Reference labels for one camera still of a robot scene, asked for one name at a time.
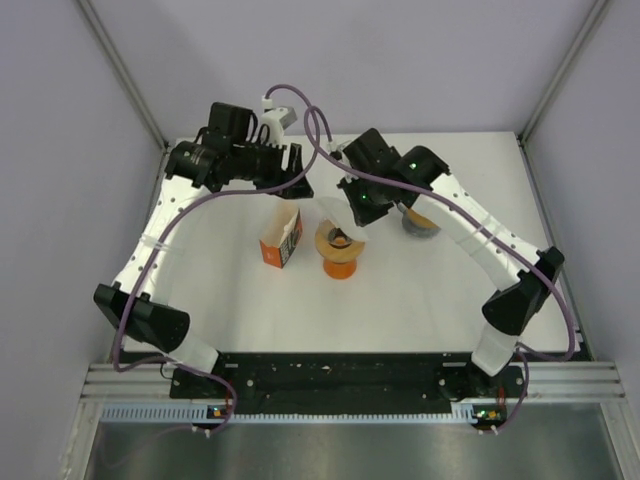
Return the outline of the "orange filter box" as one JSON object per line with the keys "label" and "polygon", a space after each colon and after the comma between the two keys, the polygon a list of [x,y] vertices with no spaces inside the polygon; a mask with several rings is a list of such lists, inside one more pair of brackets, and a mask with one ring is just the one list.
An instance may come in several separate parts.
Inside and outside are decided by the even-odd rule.
{"label": "orange filter box", "polygon": [[295,252],[303,235],[301,212],[294,201],[280,201],[259,238],[262,260],[282,269]]}

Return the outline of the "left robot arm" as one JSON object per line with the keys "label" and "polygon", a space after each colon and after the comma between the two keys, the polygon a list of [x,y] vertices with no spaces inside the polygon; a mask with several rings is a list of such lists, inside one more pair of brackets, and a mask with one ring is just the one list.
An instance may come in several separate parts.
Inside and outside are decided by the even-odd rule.
{"label": "left robot arm", "polygon": [[172,270],[199,221],[200,206],[231,182],[246,181],[254,192],[283,199],[312,197],[302,175],[302,148],[284,139],[296,119],[293,108],[276,107],[269,99],[261,115],[213,103],[195,139],[170,151],[153,212],[127,264],[94,292],[95,304],[117,331],[117,347],[131,339],[194,369],[192,384],[205,396],[220,394],[227,374],[215,365],[218,351],[193,331],[189,314],[170,306]]}

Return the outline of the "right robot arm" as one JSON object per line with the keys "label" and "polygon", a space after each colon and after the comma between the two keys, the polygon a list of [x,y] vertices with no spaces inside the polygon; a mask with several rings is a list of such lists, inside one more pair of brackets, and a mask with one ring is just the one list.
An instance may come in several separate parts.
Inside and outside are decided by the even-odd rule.
{"label": "right robot arm", "polygon": [[538,248],[509,230],[461,185],[449,165],[425,146],[401,154],[371,128],[334,148],[345,176],[338,187],[347,198],[356,226],[366,227],[394,206],[434,223],[476,262],[495,291],[481,308],[486,321],[471,354],[466,380],[487,396],[504,380],[529,321],[547,298],[565,258],[559,249]]}

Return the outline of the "grey glass server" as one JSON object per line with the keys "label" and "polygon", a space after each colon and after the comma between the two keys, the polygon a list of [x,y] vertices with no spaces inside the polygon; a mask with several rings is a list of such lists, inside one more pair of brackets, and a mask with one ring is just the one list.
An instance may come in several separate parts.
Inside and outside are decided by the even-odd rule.
{"label": "grey glass server", "polygon": [[402,213],[401,223],[408,234],[421,239],[429,239],[441,231],[435,223],[404,204],[398,203],[397,209]]}

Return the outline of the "orange glass beaker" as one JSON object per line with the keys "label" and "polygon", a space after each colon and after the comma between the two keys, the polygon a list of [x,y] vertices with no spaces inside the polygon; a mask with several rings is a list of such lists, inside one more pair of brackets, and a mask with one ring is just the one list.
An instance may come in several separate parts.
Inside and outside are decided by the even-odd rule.
{"label": "orange glass beaker", "polygon": [[357,269],[357,260],[351,260],[345,263],[338,263],[325,259],[323,261],[323,269],[325,273],[335,280],[346,280],[350,278]]}

